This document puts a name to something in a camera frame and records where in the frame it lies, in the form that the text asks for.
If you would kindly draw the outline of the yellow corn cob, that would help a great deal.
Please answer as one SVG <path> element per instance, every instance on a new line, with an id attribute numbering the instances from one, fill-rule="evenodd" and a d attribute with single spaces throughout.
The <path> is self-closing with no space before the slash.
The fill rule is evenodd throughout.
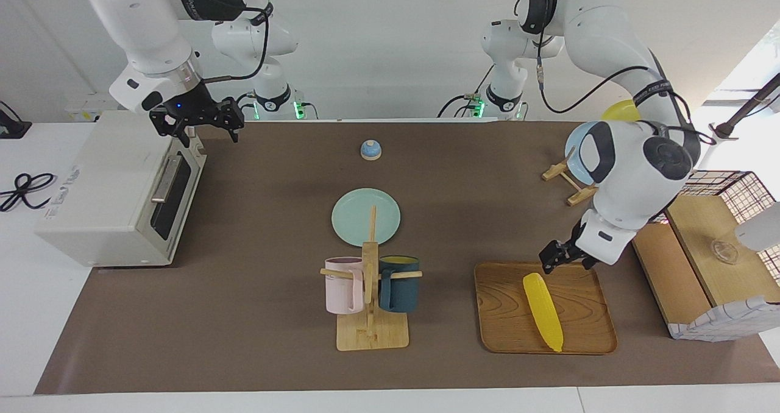
<path id="1" fill-rule="evenodd" d="M 535 326 L 546 346 L 554 352 L 562 352 L 564 333 L 548 286 L 541 274 L 532 272 L 523 278 L 523 290 L 530 306 Z"/>

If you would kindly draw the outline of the yellow plate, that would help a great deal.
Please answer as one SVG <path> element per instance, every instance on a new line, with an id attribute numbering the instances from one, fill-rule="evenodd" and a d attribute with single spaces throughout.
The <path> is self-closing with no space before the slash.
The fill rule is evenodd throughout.
<path id="1" fill-rule="evenodd" d="M 632 99 L 618 101 L 610 105 L 601 115 L 602 121 L 635 122 L 640 121 L 640 119 L 642 119 L 642 116 Z"/>

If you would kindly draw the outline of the wooden mug rack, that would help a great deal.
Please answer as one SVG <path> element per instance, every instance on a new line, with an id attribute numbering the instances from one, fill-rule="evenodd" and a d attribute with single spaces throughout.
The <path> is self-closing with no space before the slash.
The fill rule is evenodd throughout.
<path id="1" fill-rule="evenodd" d="M 368 351 L 400 348 L 409 345 L 407 316 L 382 310 L 378 305 L 378 242 L 375 240 L 377 207 L 370 210 L 369 237 L 362 246 L 364 310 L 339 315 L 335 345 L 339 351 Z"/>

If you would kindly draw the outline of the brown table mat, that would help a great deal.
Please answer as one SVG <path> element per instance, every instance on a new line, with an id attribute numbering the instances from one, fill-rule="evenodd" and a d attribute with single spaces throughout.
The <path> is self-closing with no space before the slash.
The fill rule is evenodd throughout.
<path id="1" fill-rule="evenodd" d="M 582 208 L 541 174 L 574 122 L 251 122 L 238 143 L 200 130 L 207 162 L 165 269 L 91 272 L 37 394 L 388 390 L 769 383 L 758 336 L 672 340 L 632 251 L 595 267 L 618 346 L 604 356 L 493 354 L 477 327 L 473 268 L 537 261 Z M 381 158 L 364 160 L 365 140 Z M 319 269 L 356 253 L 335 202 L 376 188 L 402 221 L 381 253 L 420 258 L 402 349 L 340 352 Z"/>

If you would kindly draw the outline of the small clear glass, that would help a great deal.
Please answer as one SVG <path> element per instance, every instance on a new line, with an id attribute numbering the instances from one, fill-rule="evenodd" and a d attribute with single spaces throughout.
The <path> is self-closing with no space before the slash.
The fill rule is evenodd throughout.
<path id="1" fill-rule="evenodd" d="M 717 260 L 727 265 L 736 265 L 739 261 L 739 248 L 728 241 L 713 240 L 710 249 Z"/>

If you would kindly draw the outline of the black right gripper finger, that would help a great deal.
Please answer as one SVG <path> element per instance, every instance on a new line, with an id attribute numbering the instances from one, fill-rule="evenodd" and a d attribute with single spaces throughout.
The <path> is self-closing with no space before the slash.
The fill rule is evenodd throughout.
<path id="1" fill-rule="evenodd" d="M 156 131 L 160 136 L 173 136 L 173 138 L 177 138 L 183 147 L 189 147 L 190 146 L 190 139 L 187 136 L 187 134 L 183 130 L 176 130 L 175 128 L 171 130 L 170 128 L 155 128 Z"/>
<path id="2" fill-rule="evenodd" d="M 239 141 L 239 131 L 245 127 L 243 109 L 234 97 L 228 97 L 227 102 L 227 130 L 234 143 Z"/>

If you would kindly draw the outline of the black stand base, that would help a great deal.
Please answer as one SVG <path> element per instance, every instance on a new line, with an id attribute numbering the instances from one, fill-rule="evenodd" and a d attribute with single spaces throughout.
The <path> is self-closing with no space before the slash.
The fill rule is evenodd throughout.
<path id="1" fill-rule="evenodd" d="M 14 108 L 0 100 L 0 139 L 20 139 L 30 130 L 32 123 L 23 121 Z"/>

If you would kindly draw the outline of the white toaster oven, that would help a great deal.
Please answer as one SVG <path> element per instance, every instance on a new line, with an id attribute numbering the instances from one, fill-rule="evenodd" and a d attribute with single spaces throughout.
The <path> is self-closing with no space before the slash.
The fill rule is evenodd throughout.
<path id="1" fill-rule="evenodd" d="M 142 267 L 136 224 L 172 139 L 145 115 L 104 111 L 34 233 L 87 268 Z"/>

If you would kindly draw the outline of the pale green plate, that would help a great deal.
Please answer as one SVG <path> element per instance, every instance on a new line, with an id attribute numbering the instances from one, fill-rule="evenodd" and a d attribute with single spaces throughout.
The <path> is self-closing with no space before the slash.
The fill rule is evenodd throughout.
<path id="1" fill-rule="evenodd" d="M 331 224 L 337 236 L 346 244 L 362 246 L 369 240 L 372 207 L 377 210 L 374 239 L 379 244 L 389 241 L 400 227 L 401 210 L 392 196 L 374 188 L 349 191 L 335 203 Z"/>

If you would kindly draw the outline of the wooden serving tray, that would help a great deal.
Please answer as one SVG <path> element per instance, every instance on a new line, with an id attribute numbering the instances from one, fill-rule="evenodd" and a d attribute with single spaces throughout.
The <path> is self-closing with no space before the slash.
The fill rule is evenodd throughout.
<path id="1" fill-rule="evenodd" d="M 500 354 L 555 354 L 538 330 L 523 279 L 539 274 L 562 326 L 561 355 L 606 355 L 617 349 L 612 316 L 593 269 L 580 264 L 544 274 L 540 263 L 482 261 L 474 280 L 480 339 Z"/>

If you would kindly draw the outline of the glass oven door with handle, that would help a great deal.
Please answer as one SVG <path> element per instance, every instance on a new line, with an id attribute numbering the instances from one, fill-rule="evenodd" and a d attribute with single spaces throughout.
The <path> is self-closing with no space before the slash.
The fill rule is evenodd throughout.
<path id="1" fill-rule="evenodd" d="M 187 146 L 172 139 L 142 204 L 136 224 L 146 244 L 138 257 L 141 267 L 170 265 L 176 254 L 206 162 L 195 128 L 187 127 L 185 136 Z"/>

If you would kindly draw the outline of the black tripod pole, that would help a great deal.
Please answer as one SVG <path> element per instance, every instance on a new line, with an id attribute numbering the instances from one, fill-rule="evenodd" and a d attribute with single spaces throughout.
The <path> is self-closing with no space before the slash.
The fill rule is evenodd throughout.
<path id="1" fill-rule="evenodd" d="M 714 134 L 714 138 L 716 141 L 729 141 L 729 140 L 736 140 L 735 138 L 732 138 L 732 133 L 736 127 L 736 125 L 743 121 L 744 118 L 746 118 L 749 115 L 756 114 L 761 110 L 758 110 L 757 107 L 763 103 L 763 108 L 769 107 L 773 100 L 771 102 L 764 103 L 772 94 L 775 93 L 775 91 L 780 88 L 780 72 L 777 72 L 774 77 L 769 80 L 766 85 L 764 85 L 761 89 L 757 91 L 757 93 L 751 97 L 749 100 L 747 100 L 727 121 L 722 122 L 721 124 L 718 124 L 714 126 L 713 124 L 710 125 L 711 131 Z"/>

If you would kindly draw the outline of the light blue plate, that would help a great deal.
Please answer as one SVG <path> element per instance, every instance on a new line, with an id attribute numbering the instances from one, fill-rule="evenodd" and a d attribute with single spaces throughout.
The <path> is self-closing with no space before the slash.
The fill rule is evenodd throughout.
<path id="1" fill-rule="evenodd" d="M 584 185 L 599 185 L 599 182 L 596 182 L 591 177 L 590 170 L 596 169 L 598 164 L 601 163 L 601 155 L 597 150 L 595 141 L 586 140 L 590 130 L 597 124 L 599 124 L 599 121 L 583 122 L 571 132 L 565 142 L 564 152 L 569 172 Z M 583 141 L 593 142 L 592 146 L 587 147 L 585 160 L 580 155 Z"/>

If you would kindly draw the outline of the wooden plate rack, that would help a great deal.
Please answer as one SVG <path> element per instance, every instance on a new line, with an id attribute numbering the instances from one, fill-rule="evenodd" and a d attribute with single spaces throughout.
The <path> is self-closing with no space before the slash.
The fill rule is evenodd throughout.
<path id="1" fill-rule="evenodd" d="M 543 174 L 541 174 L 541 178 L 544 182 L 549 182 L 549 180 L 556 177 L 565 180 L 565 182 L 576 191 L 571 196 L 569 196 L 568 199 L 566 199 L 568 206 L 574 207 L 575 205 L 579 205 L 580 203 L 591 199 L 591 197 L 593 197 L 594 194 L 598 191 L 598 188 L 595 183 L 591 183 L 591 185 L 587 186 L 581 186 L 578 182 L 574 181 L 573 177 L 569 176 L 568 170 L 568 160 L 563 160 L 560 161 L 560 163 L 551 165 L 547 171 L 544 171 Z"/>

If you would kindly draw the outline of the white rounded device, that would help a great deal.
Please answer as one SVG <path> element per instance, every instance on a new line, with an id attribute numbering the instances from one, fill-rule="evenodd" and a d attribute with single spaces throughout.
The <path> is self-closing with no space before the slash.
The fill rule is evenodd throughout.
<path id="1" fill-rule="evenodd" d="M 754 252 L 780 244 L 780 202 L 739 224 L 734 233 L 739 244 Z"/>

